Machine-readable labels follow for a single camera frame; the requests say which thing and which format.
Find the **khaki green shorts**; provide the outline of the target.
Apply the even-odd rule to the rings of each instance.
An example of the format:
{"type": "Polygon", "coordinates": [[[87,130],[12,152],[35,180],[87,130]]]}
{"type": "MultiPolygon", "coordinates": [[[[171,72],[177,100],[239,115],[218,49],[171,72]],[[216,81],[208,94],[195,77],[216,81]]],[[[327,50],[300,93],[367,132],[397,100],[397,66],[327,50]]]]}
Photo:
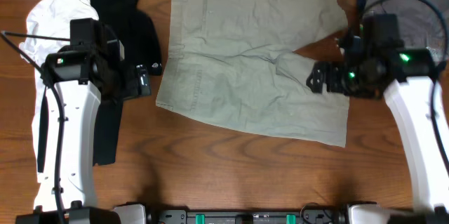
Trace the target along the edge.
{"type": "Polygon", "coordinates": [[[313,93],[298,54],[347,26],[337,0],[171,0],[156,105],[206,124],[342,147],[348,97],[313,93]]]}

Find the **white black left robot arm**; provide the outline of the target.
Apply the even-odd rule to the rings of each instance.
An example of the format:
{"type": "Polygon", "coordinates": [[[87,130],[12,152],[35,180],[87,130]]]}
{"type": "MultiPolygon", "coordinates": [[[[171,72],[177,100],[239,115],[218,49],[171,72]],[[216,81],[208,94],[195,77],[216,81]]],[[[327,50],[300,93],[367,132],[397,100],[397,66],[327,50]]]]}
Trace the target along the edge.
{"type": "Polygon", "coordinates": [[[124,48],[112,29],[92,18],[71,20],[68,45],[38,71],[47,100],[46,137],[38,143],[40,175],[33,212],[16,223],[146,223],[140,203],[99,209],[93,181],[95,120],[102,102],[150,95],[147,68],[122,67],[124,48]]]}

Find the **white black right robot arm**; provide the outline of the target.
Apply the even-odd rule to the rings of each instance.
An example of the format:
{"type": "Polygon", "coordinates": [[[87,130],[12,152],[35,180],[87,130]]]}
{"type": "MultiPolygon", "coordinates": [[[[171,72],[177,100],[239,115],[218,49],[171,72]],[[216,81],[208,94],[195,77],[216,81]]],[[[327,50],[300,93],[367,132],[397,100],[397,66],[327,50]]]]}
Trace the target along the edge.
{"type": "Polygon", "coordinates": [[[361,33],[339,39],[342,62],[316,62],[306,80],[313,93],[384,99],[395,119],[413,188],[413,210],[348,204],[336,223],[447,223],[448,123],[436,63],[425,48],[406,49],[394,14],[361,21],[361,33]]]}

